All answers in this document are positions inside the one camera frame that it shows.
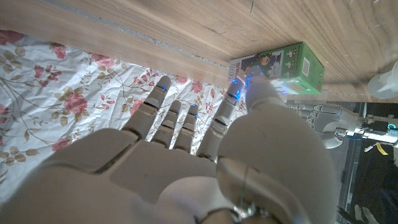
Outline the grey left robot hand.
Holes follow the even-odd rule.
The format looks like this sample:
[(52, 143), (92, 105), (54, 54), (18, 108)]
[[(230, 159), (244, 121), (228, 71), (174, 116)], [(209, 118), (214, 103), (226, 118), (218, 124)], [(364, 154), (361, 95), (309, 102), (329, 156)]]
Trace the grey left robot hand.
[(344, 138), (372, 139), (397, 147), (397, 120), (374, 115), (361, 116), (336, 104), (288, 105), (318, 133), (327, 149), (343, 143)]

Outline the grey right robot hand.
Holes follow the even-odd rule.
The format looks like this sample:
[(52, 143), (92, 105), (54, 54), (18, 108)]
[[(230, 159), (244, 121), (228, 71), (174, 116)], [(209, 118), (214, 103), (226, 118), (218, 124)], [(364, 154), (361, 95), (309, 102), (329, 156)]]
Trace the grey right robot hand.
[(1, 207), (2, 223), (333, 223), (337, 183), (318, 134), (258, 68), (234, 80), (196, 155), (197, 109), (175, 134), (174, 102), (146, 136), (162, 77), (121, 129), (52, 154)]

